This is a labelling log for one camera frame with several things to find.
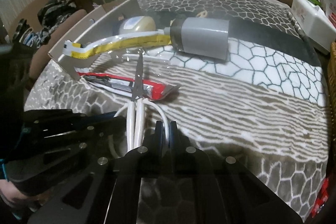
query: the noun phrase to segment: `yellow and white wrapper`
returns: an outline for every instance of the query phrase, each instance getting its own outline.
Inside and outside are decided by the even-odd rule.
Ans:
[[[64,43],[63,54],[77,59],[87,59],[103,52],[121,48],[155,47],[169,44],[171,44],[170,36],[165,35],[163,30],[136,32],[106,37],[84,47],[79,43],[67,40]]]

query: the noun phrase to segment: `scissors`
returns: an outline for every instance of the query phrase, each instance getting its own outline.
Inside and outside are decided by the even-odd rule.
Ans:
[[[132,88],[131,101],[126,103],[117,111],[115,117],[120,115],[127,108],[126,136],[127,136],[127,152],[142,145],[143,130],[145,122],[145,105],[155,108],[161,115],[165,127],[166,146],[169,143],[169,124],[166,114],[155,103],[143,98],[143,52],[139,53],[138,62],[135,70],[134,85]]]

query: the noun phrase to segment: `white label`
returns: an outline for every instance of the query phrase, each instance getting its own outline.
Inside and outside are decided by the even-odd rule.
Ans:
[[[128,19],[124,24],[124,30],[133,29],[136,26],[136,24],[138,24],[140,22],[140,20],[142,20],[143,18],[144,18],[144,16],[132,17],[132,18]]]

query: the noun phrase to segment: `patterned tablecloth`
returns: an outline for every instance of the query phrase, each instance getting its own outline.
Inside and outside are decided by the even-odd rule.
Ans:
[[[145,61],[144,77],[181,84],[178,95],[158,103],[167,117],[196,147],[238,158],[305,220],[325,177],[331,121],[320,63],[288,19],[290,8],[276,0],[138,2],[158,27],[177,14],[195,16],[206,10],[208,17],[243,18],[256,23],[254,32],[260,27],[262,34],[270,33],[244,40],[230,37],[225,62],[174,52],[171,46],[146,49],[147,55],[169,59],[170,64]],[[102,54],[91,69],[133,77],[135,66],[134,61],[115,63]],[[25,109],[71,108],[91,115],[117,110],[127,101],[83,79],[72,80],[50,61]],[[150,110],[147,117],[147,130],[152,130],[160,117]],[[125,138],[116,145],[125,154]],[[139,215],[138,223],[158,223],[160,216],[182,222],[179,206],[189,206],[183,190],[175,186],[180,191],[167,206],[158,193],[169,182],[150,184],[152,188],[142,187],[140,207],[146,217]]]

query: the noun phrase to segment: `silver bolt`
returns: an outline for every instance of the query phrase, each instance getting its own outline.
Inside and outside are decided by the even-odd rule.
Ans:
[[[234,157],[227,157],[225,160],[228,164],[235,164],[236,163],[236,159]]]
[[[188,153],[195,153],[196,152],[196,148],[192,147],[192,146],[188,146],[185,149]]]
[[[80,143],[79,144],[79,148],[80,149],[85,149],[87,147],[87,144],[86,143]]]
[[[147,149],[147,147],[145,147],[145,146],[140,146],[139,148],[138,148],[138,152],[139,153],[146,153],[148,151],[148,149]]]
[[[101,158],[98,159],[98,164],[99,165],[104,165],[104,164],[107,164],[108,161],[109,160],[107,158],[101,157]]]

